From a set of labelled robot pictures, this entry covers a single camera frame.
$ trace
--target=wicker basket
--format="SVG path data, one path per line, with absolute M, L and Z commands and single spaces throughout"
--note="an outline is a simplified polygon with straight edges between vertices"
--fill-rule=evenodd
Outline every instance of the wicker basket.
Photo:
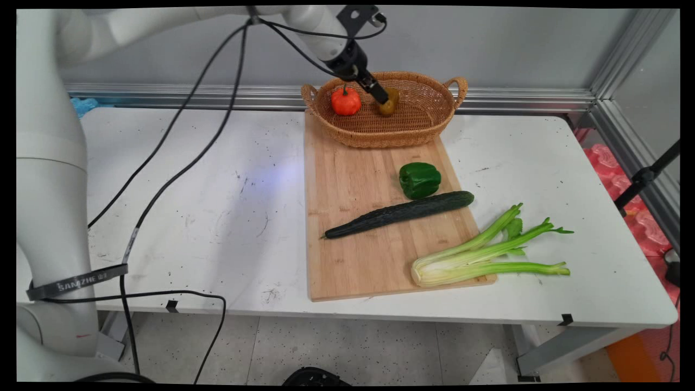
M 321 121 L 330 136 L 350 147 L 404 147 L 430 142 L 439 135 L 461 105 L 468 91 L 468 82 L 455 77 L 446 83 L 413 72 L 375 72 L 382 87 L 396 88 L 400 100 L 390 117 L 379 114 L 374 98 L 357 83 L 354 88 L 362 107 L 354 115 L 337 115 L 331 106 L 331 94 L 343 88 L 344 81 L 332 79 L 319 91 L 309 84 L 302 86 L 302 97 L 312 113 Z M 449 92 L 451 83 L 459 85 L 458 97 Z

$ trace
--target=black cable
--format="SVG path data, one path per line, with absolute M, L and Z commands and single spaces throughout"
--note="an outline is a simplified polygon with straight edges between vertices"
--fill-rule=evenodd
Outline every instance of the black cable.
M 138 175 L 138 173 L 140 173 L 140 171 L 142 171 L 142 169 L 149 163 L 149 161 L 152 160 L 152 158 L 157 153 L 157 151 L 159 151 L 159 148 L 162 146 L 162 144 L 164 144 L 164 140 L 166 140 L 167 136 L 169 136 L 169 132 L 173 128 L 176 120 L 179 118 L 179 115 L 181 115 L 181 112 L 186 108 L 186 106 L 190 102 L 191 98 L 193 98 L 195 91 L 198 89 L 198 87 L 200 86 L 200 83 L 203 81 L 203 77 L 205 77 L 205 74 L 208 72 L 210 65 L 212 65 L 213 61 L 215 60 L 215 58 L 217 58 L 218 54 L 222 51 L 222 49 L 224 49 L 224 47 L 227 46 L 227 43 L 243 28 L 244 28 L 244 26 L 241 26 L 238 29 L 234 30 L 234 32 L 229 34 L 229 36 L 224 41 L 222 41 L 222 44 L 220 44 L 220 46 L 217 48 L 217 50 L 215 50 L 215 53 L 212 55 L 212 57 L 210 57 L 210 59 L 208 60 L 208 63 L 205 65 L 205 68 L 203 68 L 203 72 L 201 72 L 200 76 L 198 76 L 198 80 L 195 82 L 193 89 L 190 91 L 190 93 L 188 93 L 188 96 L 183 101 L 183 104 L 181 105 L 181 107 L 179 107 L 179 110 L 176 112 L 172 121 L 169 123 L 169 127 L 164 132 L 164 135 L 162 136 L 162 139 L 159 141 L 159 144 L 157 144 L 157 146 L 154 148 L 152 153 L 149 154 L 147 159 L 145 159 L 145 161 L 142 164 L 140 164 L 140 167 L 138 167 L 138 169 L 135 170 L 135 172 L 130 176 L 130 178 L 128 178 L 128 180 L 123 185 L 123 187 L 121 187 L 121 189 L 118 191 L 118 193 L 116 193 L 116 195 L 114 195 L 113 199 L 104 207 L 104 209 L 101 211 L 101 213 L 97 214 L 97 217 L 94 217 L 94 219 L 87 225 L 87 228 L 91 228 L 106 213 L 106 211 L 108 211 L 111 208 L 113 203 L 116 202 L 116 200 L 121 196 L 121 194 L 123 194 L 123 192 L 126 190 L 128 185 L 130 185 L 130 183 L 133 181 L 133 179 L 135 179 L 135 177 Z
M 145 208 L 145 210 L 142 212 L 140 215 L 140 219 L 138 220 L 138 223 L 136 224 L 135 228 L 133 229 L 133 233 L 131 234 L 131 238 L 128 241 L 128 245 L 126 247 L 125 254 L 123 255 L 123 264 L 128 263 L 128 258 L 130 256 L 130 252 L 133 248 L 133 244 L 135 243 L 135 239 L 138 236 L 138 231 L 140 230 L 140 226 L 142 226 L 142 222 L 145 220 L 145 217 L 149 213 L 150 209 L 152 209 L 152 206 L 154 203 L 159 199 L 159 197 L 164 193 L 164 190 L 166 190 L 169 185 L 174 183 L 175 180 L 177 180 L 179 177 L 181 177 L 186 171 L 188 171 L 191 167 L 193 167 L 204 155 L 210 147 L 217 141 L 218 137 L 222 133 L 222 130 L 224 129 L 224 126 L 227 124 L 227 120 L 229 119 L 229 115 L 231 114 L 231 110 L 234 107 L 234 101 L 236 99 L 236 92 L 239 88 L 239 82 L 241 80 L 241 70 L 243 69 L 244 65 L 244 53 L 246 50 L 246 33 L 248 26 L 250 26 L 251 20 L 247 20 L 246 23 L 244 23 L 244 26 L 241 27 L 242 33 L 242 38 L 241 38 L 241 50 L 240 50 L 240 56 L 239 56 L 239 66 L 236 72 L 236 80 L 234 81 L 234 90 L 232 91 L 231 94 L 231 99 L 229 100 L 229 107 L 227 108 L 227 112 L 224 115 L 224 120 L 222 120 L 222 124 L 220 125 L 220 128 L 217 130 L 217 133 L 215 133 L 215 136 L 210 140 L 208 145 L 203 148 L 203 150 L 198 154 L 198 156 L 195 157 L 186 167 L 184 167 L 182 170 L 180 170 L 176 175 L 174 175 L 171 179 L 169 179 L 166 183 L 164 183 L 164 186 L 162 186 L 159 191 L 157 191 L 157 194 L 154 195 L 152 200 L 150 200 L 149 204 Z M 136 347 L 136 341 L 135 341 L 135 332 L 133 330 L 133 322 L 131 320 L 130 316 L 130 311 L 128 308 L 128 301 L 127 301 L 127 295 L 125 291 L 125 276 L 120 276 L 120 292 L 121 292 L 121 300 L 123 302 L 123 310 L 125 311 L 125 317 L 126 317 L 126 322 L 128 323 L 128 333 L 129 337 L 131 340 L 131 346 L 133 349 L 133 363 L 135 365 L 136 373 L 140 373 L 140 367 L 139 367 L 139 362 L 138 362 L 138 350 Z
M 135 373 L 140 374 L 140 361 L 138 361 L 138 347 L 135 343 L 135 330 L 133 327 L 133 319 L 130 316 L 130 308 L 128 307 L 128 301 L 126 300 L 126 279 L 125 275 L 121 275 L 118 279 L 119 289 L 121 291 L 121 303 L 123 303 L 123 311 L 126 315 L 126 324 L 128 325 L 128 338 L 131 341 L 131 349 L 133 350 L 133 367 L 135 368 Z
M 76 382 L 92 382 L 92 381 L 109 381 L 109 380 L 132 380 L 137 383 L 154 383 L 152 380 L 149 380 L 148 378 L 142 376 L 142 375 L 137 375 L 137 374 L 132 374 L 130 372 L 106 372 L 103 374 L 95 374 L 92 376 L 87 376 L 80 378 L 78 380 L 75 380 Z
M 312 32 L 312 31 L 304 31 L 304 30 L 294 29 L 293 27 L 285 26 L 285 25 L 283 25 L 283 24 L 271 22 L 271 21 L 264 20 L 264 19 L 259 19 L 259 20 L 260 20 L 260 22 L 263 23 L 263 24 L 271 24 L 271 25 L 273 25 L 273 26 L 275 26 L 275 27 L 279 27 L 279 28 L 281 28 L 281 29 L 285 29 L 285 30 L 289 30 L 289 31 L 294 31 L 295 33 L 307 34 L 307 35 L 317 35 L 317 36 L 319 36 L 319 37 L 345 38 L 345 39 L 348 39 L 348 40 L 365 40 L 365 39 L 368 39 L 368 38 L 374 38 L 375 36 L 377 36 L 377 35 L 383 33 L 384 30 L 386 30 L 386 20 L 384 20 L 384 25 L 383 25 L 383 27 L 382 27 L 381 30 L 379 30 L 379 31 L 377 31 L 376 33 L 373 33 L 373 34 L 361 35 L 361 36 L 359 36 L 359 37 L 351 37 L 351 36 L 349 36 L 349 35 L 338 35 L 338 34 L 328 34 L 328 33 L 314 33 L 314 32 Z
M 678 292 L 678 298 L 676 299 L 676 309 L 678 309 L 678 304 L 680 304 L 680 292 Z M 659 361 L 669 359 L 671 363 L 671 380 L 669 383 L 673 383 L 673 378 L 676 375 L 676 364 L 673 362 L 671 356 L 669 356 L 669 351 L 671 350 L 671 341 L 673 339 L 673 324 L 669 326 L 669 345 L 666 347 L 666 351 L 661 352 L 659 355 Z
M 324 67 L 322 67 L 321 65 L 319 65 L 317 62 L 315 62 L 314 60 L 312 60 L 311 57 L 307 56 L 306 53 L 304 53 L 297 45 L 295 45 L 295 43 L 292 42 L 292 40 L 291 40 L 290 38 L 287 38 L 287 36 L 284 35 L 284 34 L 282 33 L 282 31 L 278 30 L 277 27 L 273 26 L 273 25 L 270 24 L 270 23 L 265 23 L 265 22 L 262 22 L 262 23 L 265 24 L 266 26 L 270 27 L 273 31 L 275 31 L 278 35 L 280 35 L 280 36 L 282 37 L 282 39 L 284 39 L 285 41 L 287 41 L 287 43 L 290 44 L 291 47 L 295 48 L 295 50 L 296 50 L 299 54 L 301 54 L 302 57 L 304 57 L 308 62 L 310 62 L 313 66 L 315 66 L 315 67 L 317 67 L 318 69 L 320 69 L 322 72 L 325 72 L 325 73 L 327 73 L 327 74 L 329 74 L 329 75 L 331 75 L 331 76 L 333 76 L 333 77 L 339 77 L 339 78 L 341 78 L 342 80 L 355 80 L 355 79 L 357 79 L 357 77 L 354 76 L 354 75 L 352 75 L 352 76 L 350 76 L 350 77 L 345 77 L 345 76 L 343 76 L 343 75 L 340 75 L 340 74 L 337 74 L 337 73 L 334 73 L 334 72 L 331 72 L 331 71 L 325 69 Z
M 168 294 L 193 294 L 196 296 L 201 296 L 201 297 L 209 297 L 209 298 L 218 298 L 222 301 L 222 318 L 220 320 L 220 325 L 218 326 L 217 332 L 215 332 L 215 337 L 213 337 L 213 341 L 210 343 L 210 347 L 208 348 L 208 351 L 205 353 L 205 357 L 203 357 L 203 362 L 200 363 L 200 368 L 198 369 L 198 374 L 195 376 L 195 381 L 193 384 L 196 384 L 198 382 L 198 378 L 200 377 L 201 372 L 203 371 L 203 367 L 205 366 L 205 362 L 208 359 L 208 356 L 210 355 L 210 351 L 212 351 L 213 346 L 215 345 L 215 341 L 217 341 L 217 337 L 220 334 L 220 331 L 222 330 L 222 325 L 224 324 L 224 316 L 227 314 L 227 300 L 224 299 L 224 297 L 216 294 L 203 294 L 200 292 L 196 291 L 190 291 L 187 289 L 179 289 L 179 290 L 174 290 L 174 291 L 155 291 L 155 292 L 143 292 L 143 293 L 137 293 L 137 294 L 119 294 L 119 295 L 113 295 L 113 296 L 102 296 L 102 297 L 90 297 L 90 298 L 45 298 L 43 301 L 49 302 L 49 303 L 58 303 L 58 304 L 75 304 L 75 303 L 91 303 L 94 301 L 107 301 L 107 300 L 116 300 L 116 299 L 126 299 L 126 298 L 133 298 L 133 297 L 146 297 L 146 296 L 160 296 L 160 295 L 168 295 Z

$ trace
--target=wooden cutting board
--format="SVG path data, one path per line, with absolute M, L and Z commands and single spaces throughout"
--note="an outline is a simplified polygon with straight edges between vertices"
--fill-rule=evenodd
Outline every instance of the wooden cutting board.
M 434 164 L 442 176 L 436 194 L 461 190 L 461 186 L 439 137 L 416 147 L 352 148 L 330 138 L 309 111 L 304 118 L 307 268 L 312 301 L 470 287 L 497 280 L 497 275 L 490 275 L 422 288 L 411 279 L 414 260 L 478 234 L 467 207 L 340 239 L 319 239 L 326 230 L 374 209 L 408 202 L 398 183 L 398 171 L 404 164 Z

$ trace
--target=gray wall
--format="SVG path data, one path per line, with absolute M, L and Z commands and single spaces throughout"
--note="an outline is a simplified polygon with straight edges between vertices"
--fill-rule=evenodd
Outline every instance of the gray wall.
M 343 6 L 331 6 L 337 14 Z M 369 69 L 407 70 L 471 87 L 586 88 L 634 10 L 379 6 L 384 34 L 361 41 Z M 279 17 L 268 19 L 282 22 Z M 62 71 L 66 83 L 193 84 L 207 58 L 245 17 L 227 15 L 165 31 L 105 58 Z M 365 26 L 362 33 L 373 31 Z M 238 41 L 204 82 L 231 85 Z M 320 85 L 313 68 L 266 26 L 249 32 L 243 85 Z
M 655 157 L 680 138 L 680 11 L 616 90 L 614 98 Z M 667 172 L 680 181 L 680 158 Z

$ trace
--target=basket handle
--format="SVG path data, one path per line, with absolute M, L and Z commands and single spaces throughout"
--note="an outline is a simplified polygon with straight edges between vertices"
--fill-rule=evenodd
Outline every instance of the basket handle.
M 451 83 L 456 83 L 459 85 L 459 96 L 456 97 L 456 100 L 454 101 L 454 110 L 458 109 L 459 106 L 461 106 L 461 103 L 464 102 L 464 99 L 466 99 L 466 93 L 468 92 L 468 82 L 463 78 L 463 77 L 455 77 L 446 83 L 444 83 L 444 86 L 449 89 L 449 86 Z
M 317 94 L 318 91 L 311 84 L 304 84 L 302 86 L 302 98 L 304 98 L 304 103 L 306 103 L 306 107 L 309 107 L 313 112 L 316 112 L 313 107 L 313 100 Z

